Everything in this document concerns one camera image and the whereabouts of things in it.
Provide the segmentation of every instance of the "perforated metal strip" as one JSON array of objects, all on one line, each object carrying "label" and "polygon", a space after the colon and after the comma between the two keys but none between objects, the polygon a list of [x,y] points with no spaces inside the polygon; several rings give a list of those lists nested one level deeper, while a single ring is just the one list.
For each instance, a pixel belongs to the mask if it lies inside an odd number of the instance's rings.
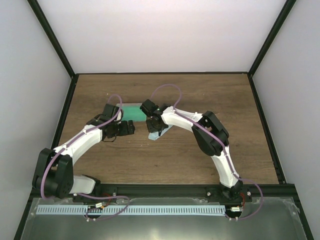
[{"label": "perforated metal strip", "polygon": [[[109,205],[103,210],[92,210],[90,215],[113,215],[123,206]],[[37,215],[84,215],[88,206],[84,205],[38,205]],[[223,205],[132,205],[121,215],[199,215],[224,216],[226,208]]]}]

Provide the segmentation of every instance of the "wooden table surface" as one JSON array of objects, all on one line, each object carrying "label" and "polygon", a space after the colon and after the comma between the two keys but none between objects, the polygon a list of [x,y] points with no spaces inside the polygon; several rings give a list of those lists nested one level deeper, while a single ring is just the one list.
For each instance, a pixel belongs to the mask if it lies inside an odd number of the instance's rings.
[{"label": "wooden table surface", "polygon": [[[142,103],[162,84],[182,90],[177,108],[188,112],[212,111],[229,132],[230,154],[242,178],[259,184],[277,184],[253,94],[245,74],[88,74],[80,75],[59,144],[77,134],[101,113],[108,96],[119,94],[124,103]],[[160,89],[152,101],[174,104],[179,93]],[[89,175],[103,183],[218,184],[211,158],[198,147],[192,132],[172,127],[156,141],[148,139],[145,122],[135,134],[115,142],[100,142],[74,165],[74,174]]]}]

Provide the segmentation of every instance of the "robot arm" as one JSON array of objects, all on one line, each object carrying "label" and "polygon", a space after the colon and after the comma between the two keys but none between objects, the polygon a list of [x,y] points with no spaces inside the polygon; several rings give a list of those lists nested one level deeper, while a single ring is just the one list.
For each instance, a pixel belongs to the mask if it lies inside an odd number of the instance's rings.
[{"label": "robot arm", "polygon": [[[239,177],[239,174],[236,172],[230,157],[228,142],[229,133],[212,112],[207,111],[202,114],[182,111],[179,109],[174,110],[173,106],[169,106],[167,104],[159,107],[149,99],[141,105],[140,109],[147,115],[147,117],[149,117],[149,119],[146,120],[146,124],[150,133],[158,132],[160,136],[161,132],[165,128],[168,128],[169,125],[178,126],[193,132],[200,149],[206,155],[210,156],[215,164],[219,173],[220,185],[224,196],[229,200],[239,196],[243,183],[235,177],[235,175]],[[225,151],[231,163],[230,165],[233,168],[232,170],[228,164],[226,155],[222,153],[223,149],[221,145],[203,130],[199,129],[187,119],[179,116],[177,113],[201,124],[207,129],[211,128],[211,133],[217,136],[224,143]]]},{"label": "robot arm", "polygon": [[[117,119],[109,124],[92,129],[106,123],[114,117],[118,109],[117,106],[106,104],[103,113],[88,121],[84,128],[69,141],[54,149],[43,149],[38,157],[32,186],[35,189],[40,190],[44,172],[48,167],[49,162],[52,160],[53,156],[60,153],[53,164],[53,167],[56,167],[56,169],[51,168],[48,172],[44,182],[44,192],[61,199],[67,197],[68,194],[90,194],[94,190],[96,182],[99,182],[99,180],[84,175],[74,175],[73,166],[88,149],[100,141],[103,141],[105,138],[109,139],[116,136],[134,134],[135,127],[133,121],[121,121],[122,114],[119,114]],[[167,104],[158,107],[150,100],[146,100],[141,105],[140,109],[149,117],[149,119],[146,120],[146,125],[150,133],[158,132],[160,136],[161,132],[165,128],[168,128],[168,125],[175,125],[193,132],[198,146],[206,155],[212,158],[217,168],[223,195],[228,200],[239,197],[239,192],[243,183],[235,177],[235,175],[239,175],[235,171],[232,162],[231,167],[233,169],[231,170],[226,156],[221,154],[223,150],[221,145],[192,122],[177,114],[179,113],[188,119],[192,119],[194,122],[197,122],[207,129],[211,128],[210,131],[226,146],[225,150],[227,156],[231,160],[228,142],[229,134],[212,112],[207,111],[206,113],[201,114],[178,109],[174,110],[172,106]]]},{"label": "robot arm", "polygon": [[35,167],[32,186],[35,189],[40,189],[45,169],[50,160],[64,149],[54,162],[53,166],[56,169],[49,170],[44,184],[45,193],[58,198],[65,198],[68,194],[75,193],[90,194],[95,187],[97,179],[84,175],[74,175],[73,166],[87,150],[105,138],[110,139],[116,136],[134,134],[133,121],[121,121],[122,112],[119,113],[116,120],[109,124],[90,130],[110,120],[115,116],[118,109],[117,106],[106,104],[103,113],[88,121],[84,128],[69,141],[52,150],[43,149],[39,154]]}]

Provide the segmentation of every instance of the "green object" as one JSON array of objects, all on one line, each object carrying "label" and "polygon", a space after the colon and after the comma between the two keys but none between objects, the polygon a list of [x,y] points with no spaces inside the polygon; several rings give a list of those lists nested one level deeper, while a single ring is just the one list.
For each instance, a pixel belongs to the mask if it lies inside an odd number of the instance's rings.
[{"label": "green object", "polygon": [[134,122],[145,122],[147,120],[147,116],[140,110],[140,106],[142,103],[123,103],[123,121],[132,120]]}]

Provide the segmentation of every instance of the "black metal frame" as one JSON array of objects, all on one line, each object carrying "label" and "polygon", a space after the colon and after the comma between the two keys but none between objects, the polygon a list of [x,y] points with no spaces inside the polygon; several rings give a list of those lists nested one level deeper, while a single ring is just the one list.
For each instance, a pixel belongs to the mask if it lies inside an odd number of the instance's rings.
[{"label": "black metal frame", "polygon": [[[67,118],[68,110],[73,98],[73,94],[76,88],[76,84],[80,74],[86,73],[77,73],[73,71],[63,49],[61,48],[52,28],[49,25],[43,11],[37,0],[27,0],[33,9],[36,17],[38,18],[40,24],[42,25],[45,33],[47,34],[49,40],[51,41],[55,51],[57,52],[61,62],[63,63],[65,69],[69,73],[71,77],[71,83],[69,86],[69,90],[64,102],[64,106],[62,109],[62,113],[58,122],[58,126],[54,135],[54,139],[52,142],[51,148],[58,146],[59,140],[65,125],[65,121]],[[257,110],[260,116],[260,120],[262,123],[262,127],[264,130],[264,134],[267,140],[267,144],[271,153],[271,157],[273,160],[274,168],[276,171],[276,175],[280,184],[261,184],[259,185],[262,189],[263,195],[265,197],[292,197],[294,200],[295,205],[299,208],[299,217],[303,224],[304,232],[307,236],[308,240],[313,240],[313,235],[311,233],[308,221],[306,219],[304,210],[300,203],[299,196],[297,194],[296,188],[294,184],[288,184],[286,182],[286,178],[284,172],[281,167],[281,163],[279,161],[277,151],[275,149],[274,142],[272,140],[269,127],[263,112],[263,108],[261,106],[258,93],[255,88],[255,84],[253,81],[253,76],[257,71],[259,65],[261,64],[264,56],[266,55],[268,49],[270,48],[272,42],[274,41],[275,37],[277,36],[281,26],[283,25],[284,21],[286,20],[288,14],[290,13],[292,7],[294,6],[296,0],[287,0],[277,17],[271,31],[269,32],[261,50],[259,51],[255,61],[252,64],[249,72],[141,72],[141,73],[93,73],[93,74],[247,74],[249,83],[251,86],[252,94],[255,100],[255,104],[257,106]],[[143,198],[143,197],[195,197],[195,198],[206,198],[208,201],[211,202],[221,202],[222,204],[229,204],[230,202],[223,202],[219,195],[211,194],[207,196],[207,192],[216,192],[219,189],[219,185],[181,185],[181,184],[101,184],[102,189],[105,192],[113,193],[116,192],[117,195],[125,195],[130,198]],[[251,192],[252,197],[259,197],[259,191],[254,185],[244,185],[244,189],[248,189]],[[24,213],[21,218],[21,222],[17,229],[15,240],[19,240],[22,236],[24,225],[30,210],[31,202],[33,198],[39,198],[40,194],[37,190],[33,189],[31,191],[30,197],[26,204]]]}]

